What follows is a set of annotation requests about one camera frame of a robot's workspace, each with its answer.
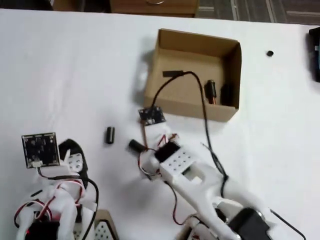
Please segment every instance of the open cardboard box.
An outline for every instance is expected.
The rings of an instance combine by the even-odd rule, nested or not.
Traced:
[[[151,106],[157,90],[170,79],[163,77],[163,71],[192,71],[200,78],[202,89],[208,80],[215,82],[216,105],[205,98],[207,118],[227,122],[239,109],[241,62],[241,46],[236,40],[160,29],[144,106]],[[156,105],[169,114],[203,118],[199,86],[190,74],[167,85]]]

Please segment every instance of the black wire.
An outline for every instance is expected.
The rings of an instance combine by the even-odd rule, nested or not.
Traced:
[[[83,238],[82,240],[85,240],[89,234],[89,231],[91,229],[91,227],[93,226],[94,222],[95,222],[95,218],[96,218],[96,215],[97,215],[97,209],[98,209],[98,205],[99,205],[99,189],[98,189],[98,186],[97,184],[91,180],[90,178],[88,177],[83,177],[83,176],[78,176],[78,175],[62,175],[62,176],[54,176],[54,177],[47,177],[47,176],[44,176],[42,173],[41,173],[41,169],[38,167],[37,168],[38,170],[38,173],[41,177],[43,178],[46,178],[48,180],[68,180],[68,179],[80,179],[84,182],[89,182],[93,185],[94,189],[95,189],[95,203],[96,203],[96,210],[93,212],[93,215],[92,215],[92,218],[91,218],[91,221],[83,235]]]
[[[155,106],[157,97],[160,94],[160,92],[165,88],[165,86],[167,86],[173,80],[175,80],[175,79],[177,79],[179,77],[182,77],[184,75],[188,75],[188,74],[191,74],[192,76],[195,77],[195,79],[196,79],[196,81],[198,83],[198,86],[199,86],[199,90],[200,90],[200,94],[201,94],[201,102],[202,102],[202,111],[203,111],[205,135],[206,135],[206,139],[207,139],[207,142],[208,142],[208,148],[209,148],[209,151],[211,153],[212,160],[213,160],[216,168],[218,169],[218,171],[223,175],[220,194],[221,194],[221,197],[224,198],[224,188],[225,188],[227,180],[229,179],[229,176],[227,175],[227,173],[226,173],[224,167],[222,166],[221,162],[219,161],[217,155],[212,150],[212,145],[211,145],[211,140],[210,140],[210,135],[209,135],[208,118],[207,118],[207,110],[206,110],[206,104],[205,104],[205,99],[204,99],[203,87],[202,87],[202,84],[200,82],[199,77],[193,71],[185,71],[185,72],[179,73],[176,76],[170,78],[156,92],[156,94],[155,94],[155,96],[153,98],[152,104],[151,104],[151,109]]]
[[[287,222],[282,216],[280,216],[278,213],[270,209],[270,212],[273,213],[278,219],[280,219],[282,222],[284,222],[289,228],[291,228],[293,231],[295,231],[297,234],[299,234],[304,240],[307,240],[305,235],[300,232],[298,229],[296,229],[294,226],[292,226],[289,222]]]

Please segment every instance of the floor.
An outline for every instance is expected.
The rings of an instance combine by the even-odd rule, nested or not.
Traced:
[[[198,18],[320,25],[320,0],[199,0]]]
[[[53,0],[0,0],[0,8],[50,10],[50,1]],[[108,0],[54,0],[53,9],[110,12]],[[320,0],[199,0],[196,17],[320,25]]]

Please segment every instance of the black circuit board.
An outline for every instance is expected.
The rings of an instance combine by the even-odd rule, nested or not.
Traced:
[[[159,106],[140,109],[139,114],[145,126],[164,123],[166,121],[162,109]]]
[[[27,169],[60,165],[54,132],[24,135],[21,138]]]

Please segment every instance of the white table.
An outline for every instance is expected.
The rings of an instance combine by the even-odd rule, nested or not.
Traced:
[[[233,178],[309,240],[319,238],[320,83],[309,68],[311,26],[0,9],[1,239],[14,239],[13,214],[34,175],[21,135],[51,131],[82,146],[100,208],[110,210],[122,240],[170,240],[180,231],[171,190],[142,179],[126,150],[130,139],[142,139],[137,110],[160,28],[241,43],[240,110],[228,123],[209,123],[213,148]],[[166,118],[209,160],[201,119]],[[110,147],[107,126],[116,128]],[[177,212],[182,220],[193,210],[179,199]]]

